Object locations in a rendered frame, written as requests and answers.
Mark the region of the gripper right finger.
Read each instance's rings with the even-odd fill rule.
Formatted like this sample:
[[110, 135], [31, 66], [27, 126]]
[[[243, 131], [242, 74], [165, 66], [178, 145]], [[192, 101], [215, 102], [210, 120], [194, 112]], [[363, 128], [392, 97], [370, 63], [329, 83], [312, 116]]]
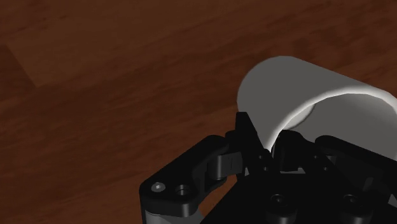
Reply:
[[292, 130], [278, 135], [274, 158], [281, 171], [296, 171], [299, 154], [311, 148], [315, 155], [325, 155], [357, 191], [397, 208], [397, 161], [329, 135], [311, 142]]

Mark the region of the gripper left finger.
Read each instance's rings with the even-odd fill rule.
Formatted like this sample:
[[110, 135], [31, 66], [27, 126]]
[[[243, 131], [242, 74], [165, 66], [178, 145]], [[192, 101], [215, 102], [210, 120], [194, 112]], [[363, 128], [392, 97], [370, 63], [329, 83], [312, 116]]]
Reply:
[[271, 159], [249, 115], [238, 112], [233, 130], [203, 138], [141, 183], [142, 224], [200, 224], [199, 205], [227, 177], [260, 176]]

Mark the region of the white cup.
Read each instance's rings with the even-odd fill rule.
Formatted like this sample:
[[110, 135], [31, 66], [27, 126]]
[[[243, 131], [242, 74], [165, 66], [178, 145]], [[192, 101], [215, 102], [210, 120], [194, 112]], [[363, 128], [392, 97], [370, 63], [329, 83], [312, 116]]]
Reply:
[[397, 98], [304, 60], [277, 56], [254, 66], [237, 107], [268, 150], [280, 131], [294, 130], [309, 141], [333, 136], [397, 161]]

